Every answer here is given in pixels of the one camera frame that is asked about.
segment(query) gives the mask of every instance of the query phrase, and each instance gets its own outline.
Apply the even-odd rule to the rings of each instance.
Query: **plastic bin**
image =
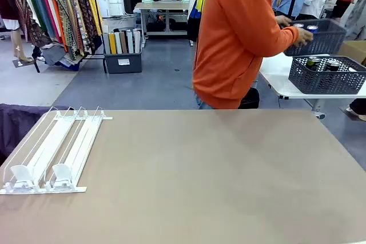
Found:
[[[305,65],[308,56],[294,57],[289,80],[304,94],[357,94],[366,80],[366,67],[348,57],[318,57],[316,71]],[[338,71],[324,71],[327,61],[340,62]]]
[[[142,72],[141,51],[139,54],[104,54],[104,57],[110,74]]]
[[[306,46],[291,46],[285,50],[285,55],[289,57],[337,53],[346,35],[345,28],[339,26],[336,21],[328,18],[292,22],[292,24],[296,23],[304,24],[305,29],[309,25],[315,25],[318,27],[318,30],[314,34],[314,40]]]

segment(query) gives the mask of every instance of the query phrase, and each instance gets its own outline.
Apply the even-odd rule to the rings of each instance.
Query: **beige table surface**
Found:
[[[189,2],[179,2],[179,1],[171,1],[171,2],[163,2],[163,1],[157,1],[157,2],[151,2],[151,3],[145,3],[140,2],[136,4],[136,9],[141,10],[188,10],[189,8]]]
[[[106,114],[86,193],[1,196],[0,243],[366,239],[366,174],[310,112]]]

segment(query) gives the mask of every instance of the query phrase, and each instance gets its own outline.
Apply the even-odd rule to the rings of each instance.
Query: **white wire rack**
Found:
[[[78,181],[102,121],[111,120],[112,117],[107,117],[100,107],[93,115],[89,115],[83,107],[77,111],[70,111],[70,109],[62,115],[61,111],[51,107],[43,116],[39,124],[6,164],[3,173],[4,187],[0,190],[0,194],[80,193],[86,191],[86,187],[77,186]],[[14,165],[18,153],[29,142],[29,139],[52,110],[56,110],[56,115],[21,163],[18,162],[17,165]],[[77,127],[71,130],[76,121],[78,121]],[[52,166],[52,175],[47,179],[46,175],[51,163],[54,162],[56,155],[61,154],[60,147],[66,136],[72,131],[73,134],[66,149],[57,164]],[[13,176],[9,181],[6,181],[9,169]]]

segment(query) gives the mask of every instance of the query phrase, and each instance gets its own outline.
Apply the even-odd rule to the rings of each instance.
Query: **orange fabric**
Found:
[[[215,109],[236,109],[255,80],[263,57],[297,41],[295,27],[280,29],[272,0],[205,0],[197,59],[196,94]]]
[[[56,17],[57,17],[57,22],[58,22],[58,25],[59,25],[59,29],[60,29],[60,32],[61,32],[61,39],[62,39],[62,43],[63,43],[63,47],[65,49],[65,52],[68,52],[68,49],[67,49],[67,45],[66,45],[66,42],[65,42],[65,35],[63,33],[63,28],[62,28],[62,21],[61,21],[61,17],[59,16],[59,9],[58,9],[58,4],[56,2],[56,0],[52,0],[53,2],[53,6],[55,7],[55,12],[56,12]]]

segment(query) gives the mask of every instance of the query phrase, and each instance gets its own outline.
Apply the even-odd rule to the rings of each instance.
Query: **black shorts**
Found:
[[[337,0],[331,18],[341,18],[350,4],[350,1]]]

